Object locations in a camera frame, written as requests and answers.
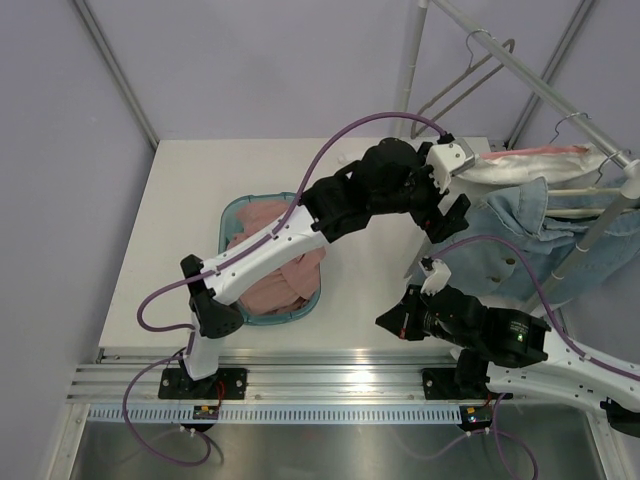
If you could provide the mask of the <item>white pleated skirt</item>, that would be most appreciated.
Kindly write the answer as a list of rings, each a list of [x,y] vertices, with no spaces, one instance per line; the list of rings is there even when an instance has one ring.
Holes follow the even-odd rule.
[[[549,190],[584,188],[607,160],[606,155],[593,145],[587,145],[590,150],[582,155],[511,157],[497,162],[486,162],[479,156],[472,168],[458,175],[459,186],[465,194],[470,194],[477,184],[489,186],[489,191],[476,197],[471,207],[490,192],[526,184],[537,178],[544,178]],[[623,176],[610,177],[593,188],[620,189],[625,181]],[[424,240],[418,255],[438,256],[444,261],[443,253],[431,251],[434,245],[430,240]]]

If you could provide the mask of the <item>pink skirt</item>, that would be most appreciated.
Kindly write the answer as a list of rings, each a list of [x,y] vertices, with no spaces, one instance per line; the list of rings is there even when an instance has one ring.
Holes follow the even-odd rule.
[[[236,218],[243,231],[233,236],[228,249],[244,242],[266,227],[288,208],[283,200],[260,200],[239,209]],[[324,248],[298,256],[252,285],[241,297],[240,304],[251,315],[276,315],[295,312],[305,307],[320,289],[320,263]]]

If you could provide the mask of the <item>grey clothes hanger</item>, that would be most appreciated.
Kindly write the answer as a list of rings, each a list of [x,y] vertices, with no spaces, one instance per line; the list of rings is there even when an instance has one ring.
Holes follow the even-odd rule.
[[[469,46],[469,39],[471,35],[468,35],[465,40],[465,46],[470,53],[469,63],[465,69],[465,71],[454,78],[454,80],[446,85],[443,89],[441,89],[438,93],[436,93],[431,99],[427,100],[417,111],[419,116],[424,116],[428,113],[437,103],[441,100],[445,99],[447,96],[452,94],[456,89],[463,86],[467,80],[471,77],[474,77],[476,73],[481,70],[485,65],[487,65],[490,61],[495,59],[494,55],[488,53],[484,55],[479,60],[475,60],[474,53],[472,52],[471,47]],[[480,87],[486,84],[489,80],[491,80],[494,76],[496,76],[499,72],[504,69],[504,65],[500,62],[497,62],[496,65],[488,70],[484,75],[478,77],[474,82],[469,83],[467,88],[462,90],[459,95],[453,97],[446,105],[444,105],[440,110],[436,113],[432,113],[430,118],[434,122],[438,122],[443,117],[445,117],[449,112],[451,112],[454,108],[456,108],[462,101],[466,100],[473,93],[475,93]]]

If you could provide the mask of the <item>pink clothes hanger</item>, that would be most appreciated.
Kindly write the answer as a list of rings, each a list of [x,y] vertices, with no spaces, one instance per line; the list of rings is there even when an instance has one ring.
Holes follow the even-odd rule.
[[[587,144],[572,144],[565,146],[548,144],[534,148],[483,153],[480,155],[480,159],[486,162],[497,162],[498,160],[505,160],[511,157],[529,158],[539,156],[582,155],[588,153],[589,150],[590,147]]]

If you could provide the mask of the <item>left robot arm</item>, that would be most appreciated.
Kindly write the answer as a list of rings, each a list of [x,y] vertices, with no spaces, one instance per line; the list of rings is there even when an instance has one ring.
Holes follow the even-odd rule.
[[[440,203],[451,180],[475,162],[468,144],[451,136],[419,148],[386,138],[361,159],[315,181],[284,214],[241,244],[214,258],[182,259],[194,331],[179,361],[180,387],[195,398],[214,390],[221,341],[244,323],[238,300],[286,263],[365,229],[376,215],[408,213],[434,243],[466,229],[468,198],[458,196],[447,211]]]

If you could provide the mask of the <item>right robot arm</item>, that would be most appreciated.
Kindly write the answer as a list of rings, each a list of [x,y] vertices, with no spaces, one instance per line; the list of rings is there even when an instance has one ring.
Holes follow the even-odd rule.
[[[407,288],[376,320],[407,341],[435,337],[459,347],[456,389],[564,403],[604,417],[616,431],[639,434],[639,367],[564,339],[541,318],[492,308],[450,286],[426,295]]]

